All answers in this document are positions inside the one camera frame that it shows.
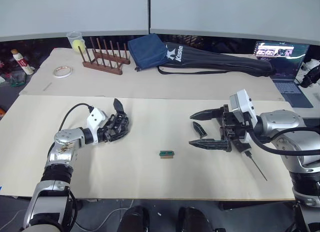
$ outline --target black strap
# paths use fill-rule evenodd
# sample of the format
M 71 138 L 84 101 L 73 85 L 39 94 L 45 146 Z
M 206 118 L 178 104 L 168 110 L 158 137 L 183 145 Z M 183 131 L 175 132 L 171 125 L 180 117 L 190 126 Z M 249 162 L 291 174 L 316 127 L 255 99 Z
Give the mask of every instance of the black strap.
M 209 75 L 209 74 L 223 74 L 223 73 L 227 73 L 227 72 L 231 72 L 232 70 L 219 70 L 219 71 L 210 71 L 210 70 L 205 70 L 205 71 L 198 71 L 198 72 L 192 72 L 192 73 L 183 73 L 183 72 L 167 72 L 167 71 L 163 71 L 162 69 L 160 69 L 159 66 L 156 67 L 158 69 L 158 71 L 160 72 L 160 74 L 163 75 Z

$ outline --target plastic cup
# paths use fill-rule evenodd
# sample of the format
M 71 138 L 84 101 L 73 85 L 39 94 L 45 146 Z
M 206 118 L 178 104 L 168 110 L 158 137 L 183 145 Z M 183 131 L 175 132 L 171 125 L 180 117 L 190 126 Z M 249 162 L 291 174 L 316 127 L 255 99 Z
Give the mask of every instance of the plastic cup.
M 80 47 L 82 52 L 85 51 L 85 40 L 82 38 L 81 32 L 72 31 L 67 33 L 66 37 L 68 38 L 70 45 L 75 52 L 80 53 L 78 47 Z

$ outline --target gray wall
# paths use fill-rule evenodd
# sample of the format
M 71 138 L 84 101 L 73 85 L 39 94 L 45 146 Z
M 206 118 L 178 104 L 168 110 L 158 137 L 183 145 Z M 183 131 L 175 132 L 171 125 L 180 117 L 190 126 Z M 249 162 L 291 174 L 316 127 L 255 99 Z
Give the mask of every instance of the gray wall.
M 0 0 L 0 41 L 148 33 L 147 0 Z
M 320 0 L 151 0 L 151 31 L 320 45 Z

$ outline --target laptop keyboard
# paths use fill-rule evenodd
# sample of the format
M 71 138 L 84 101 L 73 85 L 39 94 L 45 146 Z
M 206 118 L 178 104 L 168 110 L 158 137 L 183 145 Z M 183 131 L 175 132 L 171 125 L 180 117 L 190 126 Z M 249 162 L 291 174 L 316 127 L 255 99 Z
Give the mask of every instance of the laptop keyboard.
M 274 83 L 281 94 L 301 94 L 300 90 L 294 83 Z

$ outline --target small green object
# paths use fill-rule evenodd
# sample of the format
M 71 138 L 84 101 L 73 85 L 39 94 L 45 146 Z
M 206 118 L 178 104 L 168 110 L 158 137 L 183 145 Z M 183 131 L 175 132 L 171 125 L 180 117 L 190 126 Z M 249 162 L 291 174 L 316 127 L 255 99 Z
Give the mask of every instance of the small green object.
M 161 150 L 159 156 L 161 159 L 173 159 L 175 152 L 172 150 Z

